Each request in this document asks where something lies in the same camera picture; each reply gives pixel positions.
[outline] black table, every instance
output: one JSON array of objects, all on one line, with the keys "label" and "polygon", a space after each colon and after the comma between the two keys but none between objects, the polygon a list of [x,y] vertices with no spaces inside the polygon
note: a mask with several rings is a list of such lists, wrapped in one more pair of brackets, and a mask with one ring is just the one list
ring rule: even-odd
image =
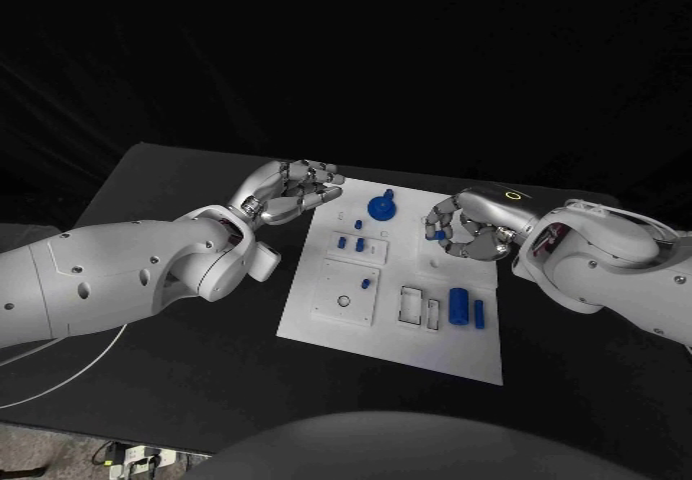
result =
[{"label": "black table", "polygon": [[[137,145],[78,226],[173,220],[225,204],[265,158]],[[473,180],[341,167],[347,177],[451,194]],[[546,204],[605,195],[516,187]],[[214,453],[292,420],[408,410],[483,420],[582,448],[660,478],[692,475],[692,364],[683,348],[617,315],[565,310],[498,262],[504,386],[275,337],[311,214],[258,231],[282,255],[269,280],[216,303],[176,302],[129,325],[96,366],[0,421]],[[116,330],[65,340],[7,366],[0,403],[62,381]]]}]

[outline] white cable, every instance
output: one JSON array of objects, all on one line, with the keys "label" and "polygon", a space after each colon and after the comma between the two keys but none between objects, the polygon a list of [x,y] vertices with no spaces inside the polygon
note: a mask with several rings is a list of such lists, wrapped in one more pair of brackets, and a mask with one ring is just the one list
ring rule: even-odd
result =
[{"label": "white cable", "polygon": [[0,405],[0,410],[3,408],[10,408],[21,403],[30,402],[31,400],[36,400],[39,397],[43,395],[47,395],[50,392],[57,390],[60,387],[63,387],[92,366],[93,364],[101,360],[101,357],[108,353],[108,350],[111,347],[115,345],[115,342],[118,341],[119,336],[122,335],[122,332],[125,331],[127,323],[122,325],[122,328],[119,329],[118,334],[115,335],[115,338],[112,339],[109,345],[105,347],[105,350],[101,352],[101,355],[93,359],[93,361],[62,382],[59,383],[54,387],[49,388],[44,392],[39,393],[33,397],[24,398],[24,400],[20,400],[18,402],[8,403],[7,405]]},{"label": "white cable", "polygon": [[565,206],[572,204],[572,203],[582,203],[584,205],[588,205],[591,207],[595,207],[595,208],[602,208],[608,211],[611,211],[612,213],[618,213],[620,215],[627,215],[628,217],[633,217],[638,220],[641,220],[643,222],[646,222],[653,228],[656,228],[656,230],[659,231],[659,233],[661,234],[663,238],[661,240],[666,239],[666,236],[663,235],[663,232],[660,231],[659,227],[667,231],[667,233],[670,233],[670,235],[673,236],[673,238],[679,239],[680,238],[680,234],[661,222],[659,222],[657,220],[654,220],[653,218],[648,218],[646,217],[644,215],[640,215],[638,213],[634,213],[634,212],[628,212],[627,210],[620,210],[618,208],[614,208],[614,207],[608,207],[605,205],[598,205],[597,203],[592,203],[592,202],[586,202],[585,200],[576,200],[575,198],[571,198],[566,202],[565,202]]},{"label": "white cable", "polygon": [[52,342],[44,343],[40,347],[36,347],[33,350],[29,350],[27,352],[21,353],[16,357],[8,358],[3,362],[0,362],[0,367],[4,367],[10,363],[14,363],[17,360],[21,360],[21,358],[24,358],[29,355],[33,355],[34,353],[40,352],[44,348],[54,345],[60,340],[63,340],[63,338],[56,338]]}]

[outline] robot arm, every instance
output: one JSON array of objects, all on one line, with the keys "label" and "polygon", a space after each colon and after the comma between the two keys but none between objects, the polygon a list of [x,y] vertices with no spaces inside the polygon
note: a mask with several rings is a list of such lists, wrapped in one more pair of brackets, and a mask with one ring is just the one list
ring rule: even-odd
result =
[{"label": "robot arm", "polygon": [[344,182],[333,165],[269,162],[227,207],[78,228],[0,254],[0,348],[108,330],[186,297],[213,302],[245,274],[266,280],[281,256],[253,232],[340,196],[324,182]]},{"label": "robot arm", "polygon": [[[468,243],[449,240],[455,211]],[[692,345],[692,238],[654,220],[581,200],[540,210],[526,194],[497,185],[432,207],[425,236],[449,255],[481,261],[504,258],[516,243],[513,273],[562,306],[579,313],[608,307],[643,330]]]}]

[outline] black backdrop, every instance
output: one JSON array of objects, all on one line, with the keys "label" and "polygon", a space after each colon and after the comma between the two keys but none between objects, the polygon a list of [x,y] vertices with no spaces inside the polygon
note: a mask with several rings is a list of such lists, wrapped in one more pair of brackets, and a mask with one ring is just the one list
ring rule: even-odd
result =
[{"label": "black backdrop", "polygon": [[86,202],[145,141],[607,192],[692,229],[689,4],[399,3],[4,14],[4,194]]}]

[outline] small hole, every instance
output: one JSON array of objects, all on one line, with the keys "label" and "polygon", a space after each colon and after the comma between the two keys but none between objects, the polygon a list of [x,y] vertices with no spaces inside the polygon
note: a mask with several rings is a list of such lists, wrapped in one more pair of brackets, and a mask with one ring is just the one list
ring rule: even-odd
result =
[{"label": "small hole", "polygon": [[79,294],[79,296],[82,297],[83,300],[86,300],[86,298],[89,298],[90,287],[89,287],[89,284],[86,282],[82,282],[79,284],[79,286],[76,287],[76,293]]},{"label": "small hole", "polygon": [[151,274],[148,273],[148,270],[147,269],[140,270],[140,283],[141,285],[144,285],[144,287],[147,286],[150,278],[151,278]]}]

